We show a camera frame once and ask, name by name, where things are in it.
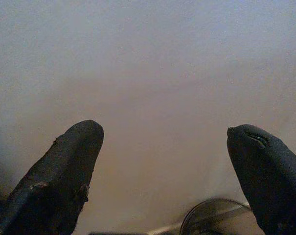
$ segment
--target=metal object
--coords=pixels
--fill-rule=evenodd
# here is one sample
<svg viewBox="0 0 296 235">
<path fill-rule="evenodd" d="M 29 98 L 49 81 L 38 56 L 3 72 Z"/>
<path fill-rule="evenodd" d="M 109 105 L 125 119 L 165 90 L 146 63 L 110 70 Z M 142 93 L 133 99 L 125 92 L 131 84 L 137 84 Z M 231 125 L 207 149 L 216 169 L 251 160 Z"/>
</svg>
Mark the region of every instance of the metal object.
<svg viewBox="0 0 296 235">
<path fill-rule="evenodd" d="M 196 205 L 185 217 L 180 235 L 221 234 L 214 230 L 219 222 L 250 212 L 248 206 L 226 199 L 212 199 Z"/>
</svg>

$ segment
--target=white surface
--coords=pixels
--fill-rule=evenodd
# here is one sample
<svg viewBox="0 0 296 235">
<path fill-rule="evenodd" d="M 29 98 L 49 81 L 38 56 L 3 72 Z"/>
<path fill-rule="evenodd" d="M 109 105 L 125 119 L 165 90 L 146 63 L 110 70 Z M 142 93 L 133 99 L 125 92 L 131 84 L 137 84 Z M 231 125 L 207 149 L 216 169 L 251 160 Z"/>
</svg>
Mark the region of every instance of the white surface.
<svg viewBox="0 0 296 235">
<path fill-rule="evenodd" d="M 296 1 L 0 0 L 0 190 L 84 119 L 105 140 L 75 234 L 245 201 L 228 126 L 296 153 Z"/>
</svg>

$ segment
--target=white wall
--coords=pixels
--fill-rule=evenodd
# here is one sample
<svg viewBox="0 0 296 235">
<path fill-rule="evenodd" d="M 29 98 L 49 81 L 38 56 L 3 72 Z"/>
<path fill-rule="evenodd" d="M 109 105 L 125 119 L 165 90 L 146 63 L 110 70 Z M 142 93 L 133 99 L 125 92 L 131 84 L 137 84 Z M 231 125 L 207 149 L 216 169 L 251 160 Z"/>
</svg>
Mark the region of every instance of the white wall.
<svg viewBox="0 0 296 235">
<path fill-rule="evenodd" d="M 105 141 L 76 234 L 245 201 L 228 126 L 296 153 L 296 1 L 0 0 L 0 191 L 84 119 Z"/>
</svg>

